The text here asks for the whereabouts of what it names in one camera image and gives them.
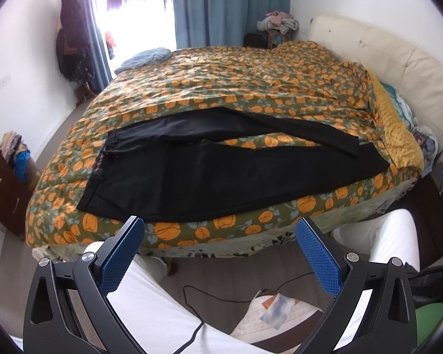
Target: curtain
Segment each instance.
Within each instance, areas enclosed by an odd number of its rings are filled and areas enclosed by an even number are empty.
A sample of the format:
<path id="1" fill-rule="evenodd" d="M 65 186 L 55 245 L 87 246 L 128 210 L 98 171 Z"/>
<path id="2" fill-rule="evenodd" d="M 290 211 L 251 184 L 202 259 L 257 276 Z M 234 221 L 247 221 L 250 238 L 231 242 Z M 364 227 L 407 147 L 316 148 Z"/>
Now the curtain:
<path id="1" fill-rule="evenodd" d="M 97 25 L 96 0 L 77 0 L 83 10 L 83 17 L 90 42 L 90 51 L 95 67 L 95 78 L 92 88 L 96 91 L 104 90 L 112 80 L 110 67 L 107 60 L 107 50 L 103 43 L 102 34 Z"/>
<path id="2" fill-rule="evenodd" d="M 177 48 L 240 46 L 275 10 L 288 13 L 290 0 L 174 0 Z"/>

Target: brown dresser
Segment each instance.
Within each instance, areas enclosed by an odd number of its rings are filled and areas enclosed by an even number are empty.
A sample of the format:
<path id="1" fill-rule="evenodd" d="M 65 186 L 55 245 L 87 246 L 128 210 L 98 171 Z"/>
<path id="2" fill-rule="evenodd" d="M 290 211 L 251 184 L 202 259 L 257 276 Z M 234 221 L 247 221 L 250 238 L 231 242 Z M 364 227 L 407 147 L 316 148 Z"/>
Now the brown dresser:
<path id="1" fill-rule="evenodd" d="M 0 153 L 0 223 L 19 237 L 25 235 L 26 207 L 31 195 Z"/>

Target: cream leather headboard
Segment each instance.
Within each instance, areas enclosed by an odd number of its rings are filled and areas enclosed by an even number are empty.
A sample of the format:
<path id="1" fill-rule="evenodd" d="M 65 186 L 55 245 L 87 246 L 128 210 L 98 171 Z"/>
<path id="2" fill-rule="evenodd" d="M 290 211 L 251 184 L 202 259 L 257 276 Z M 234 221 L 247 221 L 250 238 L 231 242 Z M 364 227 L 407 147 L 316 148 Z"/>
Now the cream leather headboard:
<path id="1" fill-rule="evenodd" d="M 443 65 L 409 42 L 378 28 L 334 15 L 318 15 L 309 40 L 340 60 L 360 62 L 393 86 L 421 124 L 430 127 L 443 149 Z"/>

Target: power cord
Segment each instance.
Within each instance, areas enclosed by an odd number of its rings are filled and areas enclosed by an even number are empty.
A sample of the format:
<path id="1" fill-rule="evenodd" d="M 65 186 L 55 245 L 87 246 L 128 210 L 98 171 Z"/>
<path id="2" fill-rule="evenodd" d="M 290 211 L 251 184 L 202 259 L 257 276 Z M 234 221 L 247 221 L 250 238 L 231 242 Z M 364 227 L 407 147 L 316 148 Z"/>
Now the power cord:
<path id="1" fill-rule="evenodd" d="M 295 278 L 291 278 L 291 279 L 289 279 L 289 280 L 283 282 L 283 283 L 282 283 L 277 289 L 275 289 L 275 292 L 278 292 L 279 289 L 280 289 L 281 287 L 283 287 L 284 285 L 287 285 L 289 282 L 295 281 L 296 279 L 302 278 L 302 277 L 304 277 L 304 276 L 306 276 L 306 275 L 308 275 L 308 274 L 313 274 L 313 271 L 309 271 L 308 273 L 301 274 L 301 275 L 299 275 L 299 276 L 297 276 L 297 277 L 295 277 Z M 192 333 L 192 337 L 189 339 L 189 341 L 187 341 L 187 342 L 184 343 L 181 347 L 179 347 L 179 348 L 178 348 L 173 354 L 180 354 L 180 353 L 182 353 L 187 347 L 189 347 L 189 346 L 195 341 L 195 338 L 196 338 L 196 336 L 197 336 L 198 331 L 202 328 L 203 324 L 205 324 L 205 322 L 203 321 L 202 317 L 199 315 L 199 313 L 197 312 L 197 310 L 195 310 L 194 307 L 193 307 L 191 304 L 189 304 L 189 303 L 187 302 L 187 293 L 185 292 L 185 289 L 188 288 L 188 287 L 189 287 L 189 288 L 192 288 L 192 289 L 195 289 L 195 290 L 199 291 L 200 293 L 203 293 L 203 294 L 205 294 L 205 295 L 208 295 L 208 296 L 210 296 L 210 297 L 213 297 L 213 298 L 215 298 L 215 299 L 217 299 L 217 300 L 219 300 L 219 301 L 223 301 L 223 302 L 231 302 L 231 303 L 233 303 L 233 304 L 249 304 L 249 303 L 251 303 L 251 301 L 252 301 L 252 299 L 250 299 L 249 301 L 237 301 L 237 300 L 223 299 L 223 298 L 217 297 L 216 295 L 213 295 L 213 294 L 207 293 L 207 292 L 205 292 L 205 291 L 203 291 L 203 290 L 200 290 L 199 288 L 197 288 L 197 287 L 195 287 L 195 286 L 192 286 L 192 285 L 185 285 L 185 286 L 182 288 L 182 292 L 184 293 L 184 302 L 185 302 L 185 304 L 187 305 L 187 307 L 189 307 L 190 310 L 192 310 L 192 311 L 194 312 L 194 314 L 196 315 L 196 317 L 199 318 L 199 320 L 200 320 L 200 325 L 198 325 L 197 328 L 194 330 L 194 332 Z"/>

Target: black pants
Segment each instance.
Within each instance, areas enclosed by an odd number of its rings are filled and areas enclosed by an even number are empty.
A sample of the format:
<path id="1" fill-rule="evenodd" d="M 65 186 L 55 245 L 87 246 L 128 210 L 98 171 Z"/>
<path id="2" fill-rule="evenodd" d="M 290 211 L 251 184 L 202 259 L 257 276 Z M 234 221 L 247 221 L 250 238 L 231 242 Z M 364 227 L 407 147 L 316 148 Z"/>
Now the black pants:
<path id="1" fill-rule="evenodd" d="M 217 143 L 273 132 L 323 146 Z M 329 192 L 388 166 L 372 143 L 332 126 L 216 107 L 109 132 L 77 208 L 121 221 L 201 221 Z"/>

